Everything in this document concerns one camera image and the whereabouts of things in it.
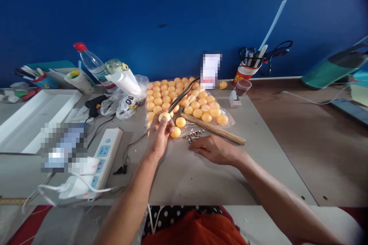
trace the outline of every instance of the plastic bag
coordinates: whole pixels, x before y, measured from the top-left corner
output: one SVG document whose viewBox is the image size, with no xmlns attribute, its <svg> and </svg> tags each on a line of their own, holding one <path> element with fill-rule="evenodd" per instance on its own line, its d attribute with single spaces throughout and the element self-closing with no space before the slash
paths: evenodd
<svg viewBox="0 0 368 245">
<path fill-rule="evenodd" d="M 122 99 L 120 100 L 120 104 L 116 109 L 116 117 L 118 119 L 127 119 L 132 117 L 136 111 L 136 108 L 144 103 L 147 85 L 149 82 L 148 77 L 142 75 L 134 76 L 139 86 L 142 88 L 142 93 L 135 97 L 128 96 L 124 93 Z"/>
<path fill-rule="evenodd" d="M 150 127 L 153 116 L 161 110 L 168 110 L 173 101 L 176 100 L 193 80 L 195 80 L 194 77 L 183 77 L 173 80 L 155 81 L 148 84 L 145 104 L 147 128 Z M 226 128 L 235 124 L 234 119 L 224 108 L 220 107 L 216 98 L 209 91 L 200 87 L 199 81 L 193 84 L 190 92 L 174 108 L 171 116 L 175 126 L 178 126 L 176 120 L 180 116 L 177 113 L 182 106 L 184 107 L 182 112 L 217 127 Z M 191 131 L 198 129 L 202 128 L 192 122 L 186 121 L 185 125 L 180 127 L 180 137 L 184 137 Z"/>
<path fill-rule="evenodd" d="M 115 114 L 124 96 L 126 96 L 126 93 L 121 89 L 117 89 L 111 97 L 101 103 L 101 115 L 111 116 Z"/>
</svg>

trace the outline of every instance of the wooden stick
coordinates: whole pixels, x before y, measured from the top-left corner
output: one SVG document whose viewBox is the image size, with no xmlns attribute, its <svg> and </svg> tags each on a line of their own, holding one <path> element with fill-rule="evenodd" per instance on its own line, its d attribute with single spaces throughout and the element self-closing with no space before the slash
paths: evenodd
<svg viewBox="0 0 368 245">
<path fill-rule="evenodd" d="M 241 137 L 238 137 L 234 134 L 231 134 L 221 128 L 218 128 L 217 126 L 213 126 L 211 124 L 208 124 L 204 121 L 200 121 L 198 119 L 196 119 L 195 117 L 192 117 L 190 115 L 187 115 L 187 114 L 184 114 L 184 113 L 181 113 L 180 114 L 181 117 L 183 117 L 184 119 L 186 119 L 187 121 L 190 121 L 192 123 L 195 123 L 196 125 L 200 126 L 200 127 L 203 127 L 205 129 L 207 129 L 208 131 L 212 132 L 212 133 L 215 133 L 219 136 L 222 136 L 222 137 L 225 137 L 237 144 L 240 144 L 240 145 L 245 145 L 245 139 L 244 138 L 241 138 Z"/>
</svg>

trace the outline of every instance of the blue wall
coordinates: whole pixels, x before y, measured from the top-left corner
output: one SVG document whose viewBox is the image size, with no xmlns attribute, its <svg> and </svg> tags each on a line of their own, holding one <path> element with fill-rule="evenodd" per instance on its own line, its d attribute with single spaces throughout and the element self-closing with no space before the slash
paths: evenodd
<svg viewBox="0 0 368 245">
<path fill-rule="evenodd" d="M 0 0 L 0 87 L 26 62 L 68 59 L 82 41 L 101 60 L 119 58 L 151 80 L 198 74 L 203 50 L 221 50 L 233 78 L 238 49 L 259 47 L 282 0 Z M 268 40 L 295 41 L 270 77 L 308 68 L 368 34 L 367 0 L 287 0 Z M 167 24 L 165 28 L 158 25 Z"/>
</svg>

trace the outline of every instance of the orange shirt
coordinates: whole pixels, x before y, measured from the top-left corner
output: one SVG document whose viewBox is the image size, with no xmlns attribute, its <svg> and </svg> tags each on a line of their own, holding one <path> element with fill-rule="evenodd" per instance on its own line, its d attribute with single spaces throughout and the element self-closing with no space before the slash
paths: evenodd
<svg viewBox="0 0 368 245">
<path fill-rule="evenodd" d="M 150 244 L 247 245 L 228 218 L 221 214 L 199 214 L 196 211 L 190 211 L 182 220 L 154 235 L 147 235 L 142 245 Z"/>
</svg>

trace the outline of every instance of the wooden floor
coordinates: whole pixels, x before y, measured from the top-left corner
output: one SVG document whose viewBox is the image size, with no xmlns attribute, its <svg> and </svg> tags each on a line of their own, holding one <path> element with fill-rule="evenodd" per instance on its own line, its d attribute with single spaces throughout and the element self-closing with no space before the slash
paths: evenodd
<svg viewBox="0 0 368 245">
<path fill-rule="evenodd" d="M 254 80 L 248 96 L 320 206 L 368 206 L 368 130 L 327 102 L 341 86 L 312 91 L 298 79 Z M 350 89 L 339 98 L 351 100 Z"/>
</svg>

